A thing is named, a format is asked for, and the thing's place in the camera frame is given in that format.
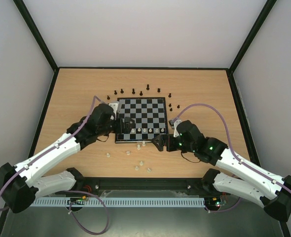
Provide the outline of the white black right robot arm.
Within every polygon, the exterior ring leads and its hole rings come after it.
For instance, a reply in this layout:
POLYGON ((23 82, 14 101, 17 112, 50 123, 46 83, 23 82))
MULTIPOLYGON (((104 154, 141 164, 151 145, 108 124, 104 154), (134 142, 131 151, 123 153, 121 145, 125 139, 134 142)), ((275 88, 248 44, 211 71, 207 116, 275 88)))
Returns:
POLYGON ((192 153, 209 163, 203 189, 230 193, 251 201, 272 218, 286 222, 291 214, 291 176, 271 173, 232 151, 219 139, 205 137, 189 120, 177 120, 173 134, 157 135, 152 143, 159 151, 192 153))

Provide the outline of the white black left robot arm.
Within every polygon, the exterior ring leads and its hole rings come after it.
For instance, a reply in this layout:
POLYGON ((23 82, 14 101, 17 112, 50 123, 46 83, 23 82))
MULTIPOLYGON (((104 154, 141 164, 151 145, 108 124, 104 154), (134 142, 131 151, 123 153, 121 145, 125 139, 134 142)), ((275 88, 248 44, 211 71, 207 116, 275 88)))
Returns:
POLYGON ((70 171, 45 177, 44 174, 67 157, 95 143, 100 136, 111 133, 129 133, 135 121, 120 118, 119 103, 99 104, 89 114, 72 124, 54 143, 36 155, 16 165, 5 163, 0 167, 0 199, 13 213, 27 209, 37 198, 69 191, 78 179, 70 171))

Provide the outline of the black white chessboard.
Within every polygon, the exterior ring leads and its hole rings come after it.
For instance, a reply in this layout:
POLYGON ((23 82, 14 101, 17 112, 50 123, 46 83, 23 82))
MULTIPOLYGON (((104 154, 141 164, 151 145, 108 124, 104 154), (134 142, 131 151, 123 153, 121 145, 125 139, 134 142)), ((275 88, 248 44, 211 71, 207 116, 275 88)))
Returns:
POLYGON ((120 118, 130 117, 135 121, 135 133, 116 134, 115 143, 137 143, 151 141, 160 134, 168 133, 168 118, 166 99, 164 97, 122 97, 117 99, 120 102, 118 116, 120 118))

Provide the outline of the black front frame rail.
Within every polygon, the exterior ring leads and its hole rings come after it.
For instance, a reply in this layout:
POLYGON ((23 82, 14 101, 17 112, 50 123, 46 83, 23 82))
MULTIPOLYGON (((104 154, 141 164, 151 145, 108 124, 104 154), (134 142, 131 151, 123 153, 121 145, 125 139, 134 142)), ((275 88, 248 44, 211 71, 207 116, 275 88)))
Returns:
POLYGON ((85 177, 70 191, 88 191, 100 196, 104 191, 176 191, 200 197, 217 197, 222 192, 205 190, 201 178, 101 178, 85 177))

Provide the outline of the black rear left frame post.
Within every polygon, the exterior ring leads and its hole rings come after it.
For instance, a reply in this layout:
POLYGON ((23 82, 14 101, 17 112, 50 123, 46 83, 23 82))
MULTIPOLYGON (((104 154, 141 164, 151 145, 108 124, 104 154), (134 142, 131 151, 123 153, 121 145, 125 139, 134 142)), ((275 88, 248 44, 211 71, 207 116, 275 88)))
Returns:
POLYGON ((56 72, 59 67, 55 62, 45 40, 43 39, 35 21, 33 20, 27 6, 25 5, 23 0, 13 0, 15 6, 17 7, 20 15, 24 19, 26 25, 28 26, 30 32, 32 33, 34 39, 36 40, 37 44, 39 45, 44 57, 46 58, 47 62, 49 63, 53 72, 56 72))

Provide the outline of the black frame post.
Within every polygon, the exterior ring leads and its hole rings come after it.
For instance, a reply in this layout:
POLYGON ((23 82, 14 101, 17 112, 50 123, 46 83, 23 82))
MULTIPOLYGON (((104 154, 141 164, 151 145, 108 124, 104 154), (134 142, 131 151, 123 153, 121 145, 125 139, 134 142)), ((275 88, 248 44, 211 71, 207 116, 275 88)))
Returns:
POLYGON ((254 24, 252 25, 247 37, 245 38, 242 46, 240 47, 236 57, 234 58, 229 71, 231 74, 234 74, 236 69, 238 68, 240 62, 242 61, 243 57, 245 56, 246 52, 248 51, 249 47, 251 46, 253 40, 257 36, 259 30, 261 29, 262 25, 264 24, 265 20, 267 19, 269 13, 273 9, 277 0, 267 0, 260 11, 258 17, 256 18, 254 24))
POLYGON ((33 20, 27 6, 25 5, 23 0, 13 0, 15 6, 17 7, 20 15, 24 19, 26 25, 28 26, 30 32, 32 33, 34 39, 36 40, 37 44, 39 45, 44 57, 46 58, 47 62, 49 63, 53 72, 56 72, 59 67, 55 62, 45 40, 43 39, 35 21, 33 20))

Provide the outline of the black rear right frame post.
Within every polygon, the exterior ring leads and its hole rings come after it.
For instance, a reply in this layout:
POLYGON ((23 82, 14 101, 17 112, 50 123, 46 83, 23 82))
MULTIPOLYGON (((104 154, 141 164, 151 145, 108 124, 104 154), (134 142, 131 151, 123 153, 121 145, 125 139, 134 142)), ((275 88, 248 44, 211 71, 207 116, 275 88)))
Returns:
POLYGON ((240 47, 236 57, 234 58, 229 71, 231 74, 234 74, 236 69, 238 68, 240 62, 242 61, 243 57, 245 56, 246 52, 248 51, 249 47, 251 46, 253 40, 257 36, 259 30, 261 29, 262 25, 264 24, 265 20, 267 19, 269 13, 273 9, 277 0, 267 0, 260 11, 258 17, 256 18, 254 24, 252 25, 247 37, 245 38, 242 46, 240 47))

